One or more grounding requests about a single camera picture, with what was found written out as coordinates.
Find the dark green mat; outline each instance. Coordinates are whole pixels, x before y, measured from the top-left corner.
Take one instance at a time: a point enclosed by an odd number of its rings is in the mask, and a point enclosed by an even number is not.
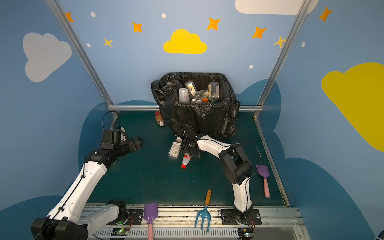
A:
[[[182,169],[182,154],[177,161],[167,158],[175,140],[172,130],[156,124],[154,112],[121,112],[117,125],[125,128],[128,137],[143,139],[142,149],[120,158],[102,177],[88,202],[105,203],[122,200],[129,204],[203,205],[207,189],[212,190],[210,205],[233,205],[232,184],[225,178],[220,160],[203,152],[200,159],[192,158]],[[284,202],[273,177],[262,141],[251,113],[239,113],[238,133],[224,142],[251,141],[260,150],[262,164],[270,170],[268,184],[271,198],[264,197],[263,178],[256,173],[250,180],[250,195],[254,206],[283,206]],[[260,163],[251,143],[243,145],[253,164]]]

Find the white cloud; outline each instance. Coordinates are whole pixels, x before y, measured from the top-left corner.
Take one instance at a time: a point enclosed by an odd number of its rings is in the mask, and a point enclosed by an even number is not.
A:
[[[310,13],[319,0],[312,0],[308,7]],[[237,11],[245,14],[296,15],[303,0],[236,0]]]
[[[23,39],[23,48],[28,58],[25,73],[35,83],[46,79],[72,55],[71,46],[50,33],[43,36],[27,33]]]

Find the trash bin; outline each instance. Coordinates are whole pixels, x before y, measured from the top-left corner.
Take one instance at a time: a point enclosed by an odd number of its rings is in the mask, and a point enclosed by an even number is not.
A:
[[[193,80],[196,89],[208,89],[208,84],[220,84],[217,103],[179,103],[179,88]],[[215,139],[230,137],[237,132],[235,126],[240,102],[227,78],[221,73],[168,73],[160,80],[153,81],[151,90],[159,105],[161,116],[182,137],[183,131],[191,127],[195,132]]]

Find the light blue wall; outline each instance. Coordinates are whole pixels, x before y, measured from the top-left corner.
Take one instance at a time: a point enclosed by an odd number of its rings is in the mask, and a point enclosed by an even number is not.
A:
[[[151,82],[168,72],[220,72],[235,93],[267,79],[294,15],[243,14],[234,0],[102,1],[60,0],[71,12],[73,26],[115,104],[131,100],[155,102]],[[207,30],[209,17],[221,19],[218,30]],[[142,33],[132,22],[142,23]],[[262,39],[252,38],[256,27],[267,28]],[[183,28],[207,44],[202,54],[171,54],[163,44]],[[113,40],[112,48],[104,46]],[[263,89],[254,85],[244,104],[256,104]]]
[[[325,7],[333,12],[323,22]],[[288,198],[312,240],[373,239],[384,229],[384,152],[361,137],[321,87],[331,71],[384,64],[383,9],[380,0],[320,0],[259,116]]]
[[[50,33],[69,43],[45,0],[3,0],[0,22],[0,235],[11,239],[6,234],[15,229],[6,222],[12,221],[22,224],[16,230],[20,239],[28,239],[34,218],[45,217],[78,174],[83,123],[104,100],[73,48],[69,60],[42,82],[27,77],[27,33]]]

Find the pink handle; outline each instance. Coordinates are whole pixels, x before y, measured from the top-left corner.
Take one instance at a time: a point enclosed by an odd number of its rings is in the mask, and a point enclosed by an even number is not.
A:
[[[148,240],[153,240],[152,223],[148,224]]]
[[[264,196],[266,198],[270,198],[269,196],[269,187],[268,187],[268,182],[266,181],[266,178],[264,178]]]

